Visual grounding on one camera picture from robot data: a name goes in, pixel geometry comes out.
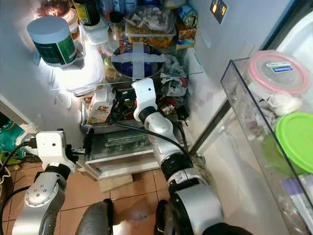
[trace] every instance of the green label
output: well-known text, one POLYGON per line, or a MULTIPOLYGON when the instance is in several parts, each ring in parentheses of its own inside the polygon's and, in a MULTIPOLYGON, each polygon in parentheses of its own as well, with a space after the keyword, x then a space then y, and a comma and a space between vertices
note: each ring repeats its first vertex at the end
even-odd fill
POLYGON ((76 47, 74 45, 71 35, 69 35, 63 41, 60 41, 58 43, 58 48, 67 64, 76 59, 76 47))
POLYGON ((50 64, 61 64, 64 65, 64 59, 58 49, 56 43, 52 44, 40 44, 34 42, 39 54, 42 59, 50 64))
POLYGON ((50 64, 65 65, 76 59, 77 52, 74 42, 69 35, 59 43, 40 44, 34 42, 42 59, 50 64))

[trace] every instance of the green lid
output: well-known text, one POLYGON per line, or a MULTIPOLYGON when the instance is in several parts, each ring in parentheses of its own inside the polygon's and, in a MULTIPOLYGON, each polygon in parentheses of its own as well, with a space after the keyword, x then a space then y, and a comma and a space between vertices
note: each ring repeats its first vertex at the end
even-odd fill
POLYGON ((275 133, 287 157, 313 173, 313 115, 293 113, 284 116, 277 122, 275 133))

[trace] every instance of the wooden block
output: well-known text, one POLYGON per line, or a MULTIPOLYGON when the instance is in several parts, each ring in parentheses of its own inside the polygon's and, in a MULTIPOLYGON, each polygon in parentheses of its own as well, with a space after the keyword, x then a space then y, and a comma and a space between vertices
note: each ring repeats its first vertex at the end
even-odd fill
POLYGON ((132 175, 123 175, 115 178, 99 180, 99 187, 101 192, 105 192, 131 182, 133 182, 132 175))

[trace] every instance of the crisper drawer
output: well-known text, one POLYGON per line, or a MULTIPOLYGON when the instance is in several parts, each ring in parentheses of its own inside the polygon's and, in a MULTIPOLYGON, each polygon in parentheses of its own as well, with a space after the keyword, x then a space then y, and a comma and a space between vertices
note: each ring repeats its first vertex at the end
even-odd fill
POLYGON ((94 135, 85 165, 97 180, 159 167, 148 135, 134 130, 94 135))
MULTIPOLYGON (((231 60, 222 78, 222 86, 290 234, 311 234, 313 175, 300 170, 284 151, 282 146, 285 143, 279 142, 274 131, 282 117, 273 114, 266 106, 267 101, 249 89, 248 63, 249 59, 231 60)), ((310 107, 298 111, 312 113, 310 107)))

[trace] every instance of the white tape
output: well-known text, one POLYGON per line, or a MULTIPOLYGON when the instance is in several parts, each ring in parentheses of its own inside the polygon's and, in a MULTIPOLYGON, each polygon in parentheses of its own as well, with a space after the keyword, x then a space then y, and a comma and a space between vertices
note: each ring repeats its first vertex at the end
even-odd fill
POLYGON ((133 80, 142 79, 145 77, 145 62, 147 63, 162 63, 165 61, 164 54, 161 55, 149 55, 144 53, 144 43, 133 43, 133 52, 124 53, 121 55, 113 55, 111 58, 115 63, 133 63, 133 80))

